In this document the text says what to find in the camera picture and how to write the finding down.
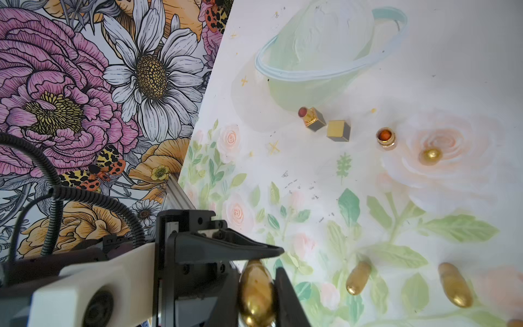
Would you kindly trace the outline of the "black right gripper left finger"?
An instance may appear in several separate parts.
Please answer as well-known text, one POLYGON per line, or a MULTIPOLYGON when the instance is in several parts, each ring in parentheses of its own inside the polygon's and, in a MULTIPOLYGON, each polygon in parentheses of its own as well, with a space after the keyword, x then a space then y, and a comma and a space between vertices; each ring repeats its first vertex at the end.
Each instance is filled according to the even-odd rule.
POLYGON ((197 232, 174 235, 174 261, 178 264, 210 264, 275 258, 284 249, 256 242, 231 229, 216 231, 212 237, 197 232))

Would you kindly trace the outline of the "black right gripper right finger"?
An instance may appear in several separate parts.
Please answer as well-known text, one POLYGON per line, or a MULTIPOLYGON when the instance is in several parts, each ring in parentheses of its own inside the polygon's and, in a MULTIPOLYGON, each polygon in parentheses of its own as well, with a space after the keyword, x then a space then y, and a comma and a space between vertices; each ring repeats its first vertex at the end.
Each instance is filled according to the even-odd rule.
POLYGON ((276 327, 311 327, 283 267, 276 270, 276 327))

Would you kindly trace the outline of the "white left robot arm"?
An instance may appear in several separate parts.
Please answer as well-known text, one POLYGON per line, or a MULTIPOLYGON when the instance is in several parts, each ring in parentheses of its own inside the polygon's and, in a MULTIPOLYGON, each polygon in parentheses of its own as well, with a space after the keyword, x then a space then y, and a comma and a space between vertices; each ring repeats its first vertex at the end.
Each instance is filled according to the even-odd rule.
POLYGON ((139 326, 153 317, 155 245, 1 289, 2 326, 139 326))

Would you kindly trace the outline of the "aluminium corner post left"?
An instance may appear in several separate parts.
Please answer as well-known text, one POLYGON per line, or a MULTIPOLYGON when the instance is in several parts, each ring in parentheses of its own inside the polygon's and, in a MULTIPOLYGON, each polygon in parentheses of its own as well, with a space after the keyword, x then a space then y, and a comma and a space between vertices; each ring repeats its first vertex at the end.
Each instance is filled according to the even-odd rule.
POLYGON ((195 210, 189 197, 178 184, 175 177, 170 177, 166 183, 166 194, 163 199, 162 210, 195 210))

